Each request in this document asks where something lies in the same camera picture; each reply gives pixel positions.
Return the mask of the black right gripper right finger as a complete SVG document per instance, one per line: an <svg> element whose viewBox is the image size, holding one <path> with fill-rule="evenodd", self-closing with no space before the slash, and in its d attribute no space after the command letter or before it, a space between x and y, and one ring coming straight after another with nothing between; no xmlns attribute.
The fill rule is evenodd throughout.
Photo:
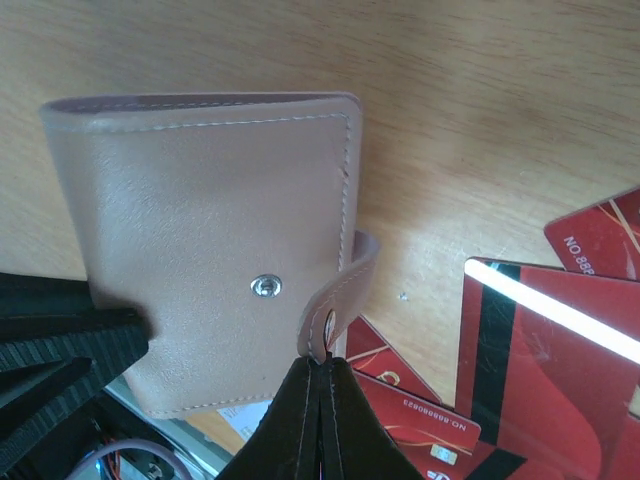
<svg viewBox="0 0 640 480"><path fill-rule="evenodd" d="M342 358L296 359L220 479L420 479Z"/></svg>

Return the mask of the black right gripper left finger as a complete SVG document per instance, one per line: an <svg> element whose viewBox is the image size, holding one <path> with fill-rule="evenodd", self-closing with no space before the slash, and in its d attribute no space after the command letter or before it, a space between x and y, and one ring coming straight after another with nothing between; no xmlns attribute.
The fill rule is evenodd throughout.
<svg viewBox="0 0 640 480"><path fill-rule="evenodd" d="M65 474L93 443L83 408L148 349L142 317L86 282L2 274L2 474Z"/></svg>

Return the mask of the white card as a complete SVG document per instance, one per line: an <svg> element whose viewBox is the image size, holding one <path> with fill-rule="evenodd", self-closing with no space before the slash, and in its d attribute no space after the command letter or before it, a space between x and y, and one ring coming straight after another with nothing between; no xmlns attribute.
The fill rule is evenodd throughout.
<svg viewBox="0 0 640 480"><path fill-rule="evenodd" d="M243 441L247 441L255 433L271 403L271 400L265 400L246 405L221 408L218 409L217 412Z"/></svg>

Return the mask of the pink leather card holder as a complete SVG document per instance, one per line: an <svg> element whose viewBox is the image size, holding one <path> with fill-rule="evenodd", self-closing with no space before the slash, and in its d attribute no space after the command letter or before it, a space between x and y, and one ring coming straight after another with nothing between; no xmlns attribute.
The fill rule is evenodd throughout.
<svg viewBox="0 0 640 480"><path fill-rule="evenodd" d="M147 322L125 374L147 415L265 401L297 357L345 353L379 253L356 227L354 95L65 98L40 118L94 304Z"/></svg>

